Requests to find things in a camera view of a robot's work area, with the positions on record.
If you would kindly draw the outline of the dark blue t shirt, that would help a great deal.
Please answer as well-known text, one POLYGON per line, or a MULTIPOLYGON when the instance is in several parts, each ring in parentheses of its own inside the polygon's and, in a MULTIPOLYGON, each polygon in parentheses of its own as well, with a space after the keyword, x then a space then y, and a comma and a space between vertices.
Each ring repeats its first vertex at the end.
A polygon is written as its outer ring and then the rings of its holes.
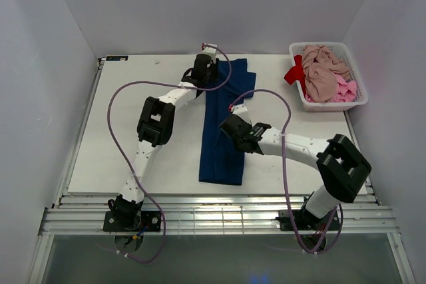
POLYGON ((218 62, 218 80, 206 92, 204 126, 198 179, 200 182, 231 186, 242 185, 245 153, 237 151, 232 140, 219 128, 230 115, 232 102, 242 104, 239 96, 255 89, 256 73, 248 70, 248 60, 236 59, 218 62))

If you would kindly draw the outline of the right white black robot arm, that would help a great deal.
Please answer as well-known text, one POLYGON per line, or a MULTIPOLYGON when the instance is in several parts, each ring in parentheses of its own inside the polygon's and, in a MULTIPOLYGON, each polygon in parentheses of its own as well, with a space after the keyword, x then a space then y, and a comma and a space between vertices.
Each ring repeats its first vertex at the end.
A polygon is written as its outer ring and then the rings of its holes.
POLYGON ((315 229, 339 204, 352 204, 371 173, 371 164, 342 134, 328 140, 284 134, 269 124, 252 125, 235 114, 229 115, 220 129, 238 151, 281 156, 319 172, 322 185, 293 212, 298 227, 315 229))

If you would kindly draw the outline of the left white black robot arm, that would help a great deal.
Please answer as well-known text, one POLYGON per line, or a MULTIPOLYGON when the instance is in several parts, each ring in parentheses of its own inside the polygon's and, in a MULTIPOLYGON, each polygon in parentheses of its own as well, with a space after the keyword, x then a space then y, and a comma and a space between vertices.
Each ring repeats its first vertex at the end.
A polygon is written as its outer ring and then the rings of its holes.
POLYGON ((182 76, 177 88, 155 98, 149 96, 142 107, 136 127, 138 144, 131 163, 131 174, 114 200, 108 206, 115 221, 126 230, 134 230, 141 223, 141 207, 144 192, 140 185, 153 165, 156 155, 172 136, 176 111, 192 102, 218 79, 217 50, 205 48, 196 55, 194 66, 182 76))

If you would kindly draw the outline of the red t shirt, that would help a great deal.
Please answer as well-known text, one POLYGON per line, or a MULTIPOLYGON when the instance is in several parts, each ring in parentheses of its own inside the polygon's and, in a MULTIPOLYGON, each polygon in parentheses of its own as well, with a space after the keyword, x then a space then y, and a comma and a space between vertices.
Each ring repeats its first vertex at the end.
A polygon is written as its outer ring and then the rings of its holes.
POLYGON ((294 56, 295 65, 285 74, 284 80, 289 84, 293 85, 296 81, 299 82, 301 87, 305 86, 304 69, 302 67, 302 56, 294 56))

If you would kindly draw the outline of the blue white label sticker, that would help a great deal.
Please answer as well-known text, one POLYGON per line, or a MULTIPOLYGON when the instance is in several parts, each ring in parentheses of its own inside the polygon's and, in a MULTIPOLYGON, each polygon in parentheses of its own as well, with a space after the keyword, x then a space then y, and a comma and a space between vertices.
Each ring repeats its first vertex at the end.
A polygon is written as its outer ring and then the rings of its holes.
POLYGON ((107 56, 106 57, 106 61, 127 61, 128 60, 128 56, 126 55, 114 55, 114 56, 107 56))

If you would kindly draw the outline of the beige pink t shirt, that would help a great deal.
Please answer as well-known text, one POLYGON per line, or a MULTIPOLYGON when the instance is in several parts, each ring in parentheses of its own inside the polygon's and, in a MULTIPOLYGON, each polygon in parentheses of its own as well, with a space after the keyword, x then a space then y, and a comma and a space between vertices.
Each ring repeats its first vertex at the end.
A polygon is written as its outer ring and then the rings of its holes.
POLYGON ((316 103, 331 102, 339 88, 348 83, 350 68, 325 45, 306 45, 302 54, 306 92, 316 103))

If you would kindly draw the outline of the bright pink t shirt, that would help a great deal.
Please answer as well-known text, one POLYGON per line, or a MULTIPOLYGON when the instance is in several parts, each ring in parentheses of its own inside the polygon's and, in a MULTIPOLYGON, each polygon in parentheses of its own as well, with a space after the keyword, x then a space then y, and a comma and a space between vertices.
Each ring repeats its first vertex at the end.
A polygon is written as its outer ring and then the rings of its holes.
POLYGON ((342 76, 320 78, 306 84, 305 99, 314 103, 348 103, 356 98, 357 82, 346 81, 342 76))

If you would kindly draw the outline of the white perforated plastic basket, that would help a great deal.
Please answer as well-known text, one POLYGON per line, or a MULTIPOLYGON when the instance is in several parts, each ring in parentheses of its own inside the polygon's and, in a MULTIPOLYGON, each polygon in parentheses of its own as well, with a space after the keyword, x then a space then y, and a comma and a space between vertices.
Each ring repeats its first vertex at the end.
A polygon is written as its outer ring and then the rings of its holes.
POLYGON ((295 65, 294 62, 294 56, 295 55, 301 55, 303 54, 303 51, 306 47, 306 45, 325 45, 327 46, 336 56, 339 60, 343 61, 349 68, 350 68, 350 80, 354 80, 357 82, 357 93, 356 98, 352 102, 348 103, 337 103, 337 102, 330 102, 330 103, 314 103, 314 102, 308 102, 305 99, 305 93, 306 93, 306 87, 303 88, 299 84, 298 81, 295 83, 297 84, 298 91, 300 94, 300 98, 302 100, 303 109, 306 112, 340 112, 340 111, 346 111, 350 108, 353 108, 357 105, 363 105, 367 102, 367 91, 363 85, 360 72, 358 71, 354 60, 351 57, 351 54, 349 52, 349 49, 347 46, 343 43, 338 42, 304 42, 304 43, 292 43, 289 46, 289 52, 292 58, 292 66, 295 65))

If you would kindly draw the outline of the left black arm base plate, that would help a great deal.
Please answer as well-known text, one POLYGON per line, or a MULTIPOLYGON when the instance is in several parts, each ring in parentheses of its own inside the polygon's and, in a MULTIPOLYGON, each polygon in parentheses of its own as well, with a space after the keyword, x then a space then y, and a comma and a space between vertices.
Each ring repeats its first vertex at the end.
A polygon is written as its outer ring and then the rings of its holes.
POLYGON ((138 212, 133 222, 119 220, 111 211, 105 214, 103 231, 105 232, 157 232, 161 228, 162 217, 159 211, 138 212))

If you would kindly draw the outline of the aluminium frame rails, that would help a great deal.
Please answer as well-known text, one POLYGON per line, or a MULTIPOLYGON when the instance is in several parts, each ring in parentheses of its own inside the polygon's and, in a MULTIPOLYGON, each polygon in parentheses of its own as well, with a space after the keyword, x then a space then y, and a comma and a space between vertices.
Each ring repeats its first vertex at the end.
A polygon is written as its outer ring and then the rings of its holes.
MULTIPOLYGON (((168 235, 275 235, 280 210, 298 209, 303 198, 292 196, 286 203, 280 196, 180 197, 160 196, 156 200, 165 214, 168 235)), ((106 197, 64 196, 45 210, 42 235, 100 235, 109 208, 106 197)), ((343 205, 343 232, 394 233, 399 226, 389 206, 375 202, 371 194, 343 205)))

